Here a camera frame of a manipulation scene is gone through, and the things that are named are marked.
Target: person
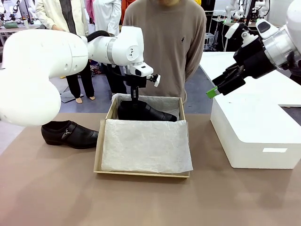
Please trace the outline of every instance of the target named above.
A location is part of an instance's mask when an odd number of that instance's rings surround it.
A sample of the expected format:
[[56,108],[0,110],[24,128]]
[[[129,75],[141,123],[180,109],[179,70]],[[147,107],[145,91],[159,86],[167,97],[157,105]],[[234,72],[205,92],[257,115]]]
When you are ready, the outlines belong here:
[[[121,17],[121,0],[86,0],[87,12],[95,23],[96,31],[106,31],[110,36],[119,34],[119,22]],[[127,93],[126,86],[121,77],[119,66],[110,71],[107,65],[102,64],[101,70],[105,73],[111,92]]]
[[296,63],[295,67],[290,68],[290,79],[301,85],[301,60]]
[[[79,36],[86,36],[89,33],[82,0],[38,0],[36,2],[36,15],[48,29],[71,32]],[[80,76],[86,96],[94,100],[89,61],[84,70],[80,72]],[[67,76],[66,79],[76,102],[82,103],[77,74]]]
[[123,23],[124,21],[124,15],[126,13],[127,7],[133,3],[135,0],[122,0],[121,2],[121,22]]
[[194,0],[136,0],[126,10],[124,24],[141,27],[144,61],[161,75],[160,84],[148,82],[144,96],[187,99],[185,82],[202,57],[206,15]]

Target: black cable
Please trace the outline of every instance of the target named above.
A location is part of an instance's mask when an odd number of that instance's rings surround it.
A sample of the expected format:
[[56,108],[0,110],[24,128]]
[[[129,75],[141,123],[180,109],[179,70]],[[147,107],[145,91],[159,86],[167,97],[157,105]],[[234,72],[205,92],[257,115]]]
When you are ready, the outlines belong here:
[[116,72],[114,72],[113,67],[111,64],[107,64],[107,68],[108,68],[108,72],[110,72],[111,74],[118,76],[119,78],[121,78],[123,81],[130,81],[130,78],[123,76],[122,74],[118,74]]
[[267,16],[268,14],[269,14],[269,10],[271,9],[271,0],[269,0],[269,9],[268,9],[268,12],[267,12],[267,14],[266,15],[264,15],[264,16]]
[[20,0],[18,0],[15,5],[13,6],[13,12],[14,13],[17,13],[18,12],[18,8],[20,10],[20,7],[19,7],[19,3],[20,3]]
[[88,42],[90,42],[93,39],[96,39],[97,37],[100,37],[100,36],[109,37],[110,35],[106,31],[96,31],[96,32],[93,32],[92,34],[88,35],[87,40],[88,40]]
[[251,20],[252,12],[253,12],[253,8],[255,7],[255,4],[256,4],[256,0],[251,0],[251,4],[250,4],[250,8],[249,8],[249,13],[248,13],[248,16],[246,17],[246,26],[249,25],[249,22]]
[[30,17],[29,11],[28,11],[26,0],[24,2],[25,2],[25,7],[26,7],[26,10],[27,10],[27,14],[28,14],[28,19],[29,19],[28,22],[30,22],[31,21],[31,17]]

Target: person's hand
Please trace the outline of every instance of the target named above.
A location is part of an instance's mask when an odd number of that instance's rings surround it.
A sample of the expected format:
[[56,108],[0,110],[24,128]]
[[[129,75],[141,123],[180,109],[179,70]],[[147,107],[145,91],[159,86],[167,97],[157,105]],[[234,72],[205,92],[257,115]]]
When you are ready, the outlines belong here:
[[60,27],[58,27],[58,26],[56,26],[56,25],[53,25],[53,26],[52,26],[52,30],[64,32],[64,30],[63,30],[62,28],[60,28]]

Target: label on white box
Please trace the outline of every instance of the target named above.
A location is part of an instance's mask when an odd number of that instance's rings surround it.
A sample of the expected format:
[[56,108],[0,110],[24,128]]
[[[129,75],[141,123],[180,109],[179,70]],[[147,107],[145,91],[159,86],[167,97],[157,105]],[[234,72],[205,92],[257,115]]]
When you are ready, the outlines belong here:
[[264,148],[262,152],[285,153],[287,148]]

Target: white lab coat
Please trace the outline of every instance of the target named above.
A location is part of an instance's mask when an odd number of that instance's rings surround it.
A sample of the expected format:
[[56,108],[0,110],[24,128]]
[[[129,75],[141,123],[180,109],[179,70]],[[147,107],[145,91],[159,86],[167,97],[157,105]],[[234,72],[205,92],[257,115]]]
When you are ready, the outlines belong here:
[[96,31],[119,34],[121,0],[94,0],[93,10]]
[[[89,35],[83,0],[72,0],[71,5],[77,35]],[[69,32],[60,0],[36,0],[36,15],[48,29],[52,29],[53,25],[57,25],[64,31]]]

